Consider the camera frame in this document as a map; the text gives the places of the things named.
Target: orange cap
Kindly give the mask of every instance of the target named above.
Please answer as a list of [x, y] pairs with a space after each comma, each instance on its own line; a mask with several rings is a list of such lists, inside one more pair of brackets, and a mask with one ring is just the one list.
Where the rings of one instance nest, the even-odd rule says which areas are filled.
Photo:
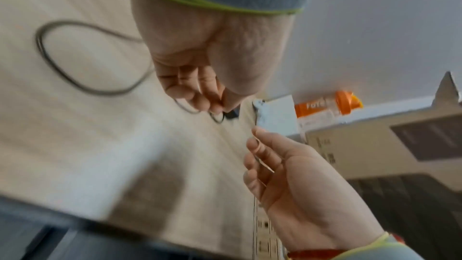
[[335, 92], [335, 100], [342, 115], [348, 115], [351, 113], [351, 110], [363, 108], [361, 100], [353, 95], [351, 91]]

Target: yellow trim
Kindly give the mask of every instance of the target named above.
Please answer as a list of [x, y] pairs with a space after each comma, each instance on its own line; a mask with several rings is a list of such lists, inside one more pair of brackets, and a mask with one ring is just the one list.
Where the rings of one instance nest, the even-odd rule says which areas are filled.
[[359, 247], [353, 250], [349, 250], [343, 254], [338, 255], [337, 257], [332, 258], [332, 260], [340, 260], [345, 257], [351, 256], [352, 254], [356, 254], [356, 253], [367, 251], [367, 250], [373, 250], [373, 249], [377, 249], [381, 247], [407, 247], [405, 244], [399, 243], [399, 242], [392, 242], [392, 243], [384, 242], [389, 236], [390, 236], [389, 233], [385, 233], [380, 238], [375, 240], [372, 244], [364, 246], [364, 247]]
[[294, 13], [299, 13], [303, 10], [299, 8], [299, 9], [283, 10], [283, 11], [257, 11], [257, 10], [251, 10], [251, 9], [246, 9], [246, 8], [235, 8], [232, 6], [218, 4], [218, 3], [210, 2], [207, 0], [192, 0], [193, 2], [189, 2], [186, 0], [171, 0], [171, 1], [179, 2], [179, 3], [187, 4], [187, 5], [192, 5], [192, 6], [209, 8], [209, 9], [214, 9], [214, 10], [231, 11], [231, 12], [237, 12], [237, 13], [294, 14]]

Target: bottle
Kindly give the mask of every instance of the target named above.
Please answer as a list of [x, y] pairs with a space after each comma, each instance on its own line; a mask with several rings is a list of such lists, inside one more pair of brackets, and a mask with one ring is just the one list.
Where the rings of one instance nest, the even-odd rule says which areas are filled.
[[320, 129], [336, 123], [337, 117], [363, 108], [362, 102], [350, 91], [337, 91], [314, 101], [295, 105], [300, 130]]

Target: hand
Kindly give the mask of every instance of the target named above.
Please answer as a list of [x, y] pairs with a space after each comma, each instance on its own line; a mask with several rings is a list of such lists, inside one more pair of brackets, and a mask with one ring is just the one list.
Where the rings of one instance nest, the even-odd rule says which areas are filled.
[[213, 113], [229, 112], [263, 89], [294, 20], [169, 0], [131, 0], [131, 5], [165, 93]]
[[247, 141], [244, 182], [289, 251], [349, 250], [384, 234], [361, 197], [312, 147], [259, 127], [252, 133], [259, 141]]

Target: wooden desk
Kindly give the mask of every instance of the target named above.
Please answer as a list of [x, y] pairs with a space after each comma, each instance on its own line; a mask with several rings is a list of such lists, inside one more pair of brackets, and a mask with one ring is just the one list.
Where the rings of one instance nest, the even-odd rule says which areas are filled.
[[[250, 102], [215, 124], [163, 94], [152, 76], [131, 94], [86, 95], [42, 61], [35, 30], [76, 19], [137, 36], [129, 0], [0, 0], [0, 193], [153, 240], [252, 257], [253, 198], [242, 183]], [[144, 45], [62, 28], [52, 57], [100, 89], [146, 69]]]

